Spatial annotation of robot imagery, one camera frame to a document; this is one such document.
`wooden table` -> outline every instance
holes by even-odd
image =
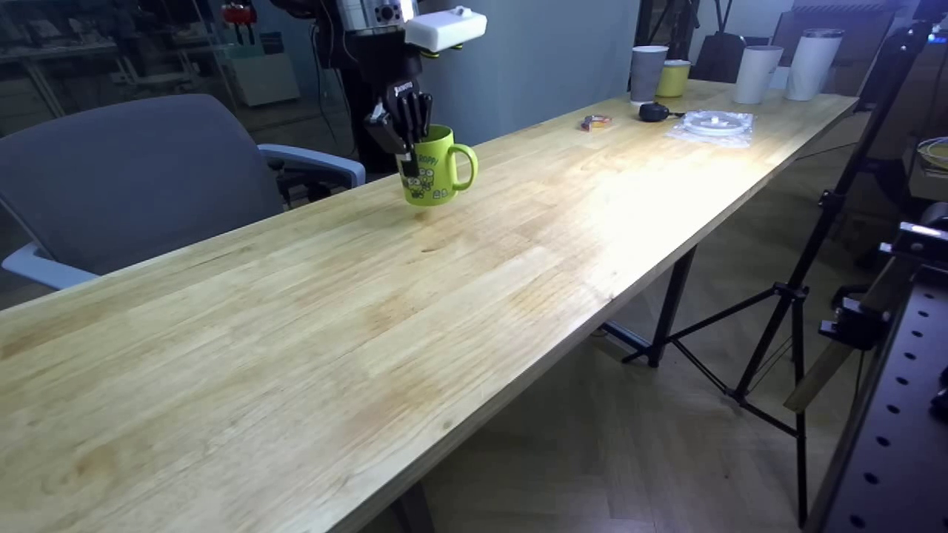
[[[479,145],[449,206],[375,181],[0,312],[0,529],[364,524],[850,102],[723,147],[607,99]]]

